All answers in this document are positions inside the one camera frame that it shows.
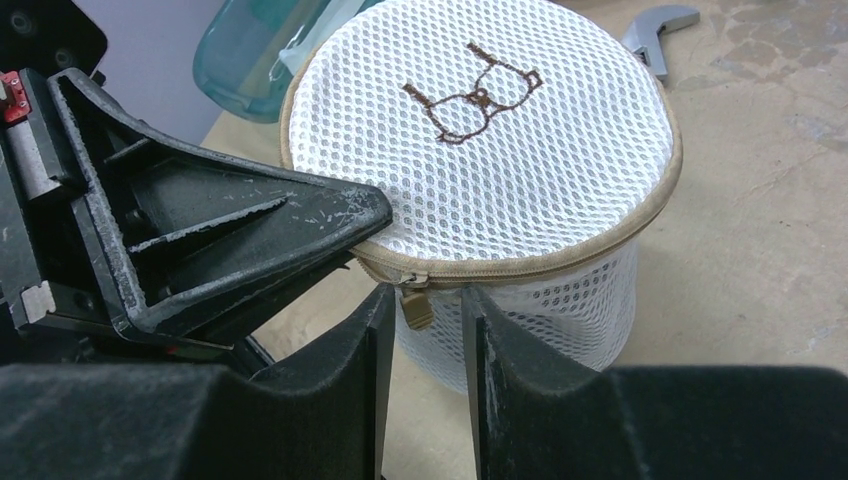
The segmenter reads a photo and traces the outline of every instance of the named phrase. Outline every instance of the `adjustable wrench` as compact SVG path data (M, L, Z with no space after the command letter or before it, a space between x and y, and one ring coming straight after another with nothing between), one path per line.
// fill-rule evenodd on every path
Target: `adjustable wrench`
M627 27L621 43L638 55L660 82L668 78L668 67L660 45L660 34L698 23L701 13L683 5L653 7L640 13Z

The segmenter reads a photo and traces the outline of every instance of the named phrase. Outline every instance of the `zipper pull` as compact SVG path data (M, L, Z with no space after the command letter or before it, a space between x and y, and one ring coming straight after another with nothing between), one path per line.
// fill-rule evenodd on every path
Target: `zipper pull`
M400 299L403 316L409 328L421 331L433 324L433 307L427 298L427 293L421 289L430 283L430 277L426 273L410 272L401 274Z

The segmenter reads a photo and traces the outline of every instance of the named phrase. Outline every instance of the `teal plastic container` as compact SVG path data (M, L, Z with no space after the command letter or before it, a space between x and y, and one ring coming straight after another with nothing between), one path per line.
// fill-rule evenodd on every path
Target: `teal plastic container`
M194 83L225 110L274 123L312 50L380 1L227 0L195 52Z

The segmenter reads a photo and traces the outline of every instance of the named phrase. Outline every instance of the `bra logo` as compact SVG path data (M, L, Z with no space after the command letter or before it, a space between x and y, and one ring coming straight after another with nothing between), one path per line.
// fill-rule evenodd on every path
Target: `bra logo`
M406 93L424 106L424 113L441 131L436 139L453 145L483 133L495 115L518 108L542 85L536 70L519 70L473 43L466 48L488 64L470 93L458 93L433 102L413 85L403 86Z

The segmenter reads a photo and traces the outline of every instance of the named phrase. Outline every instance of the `mesh laundry bag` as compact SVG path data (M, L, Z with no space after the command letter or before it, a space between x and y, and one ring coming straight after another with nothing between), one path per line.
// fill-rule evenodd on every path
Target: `mesh laundry bag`
M399 341L445 384L466 387L469 283L584 365L618 355L634 240L681 141L662 88L592 22L547 0L387 0L313 53L281 129L284 166L389 198L393 225L354 253L398 286Z

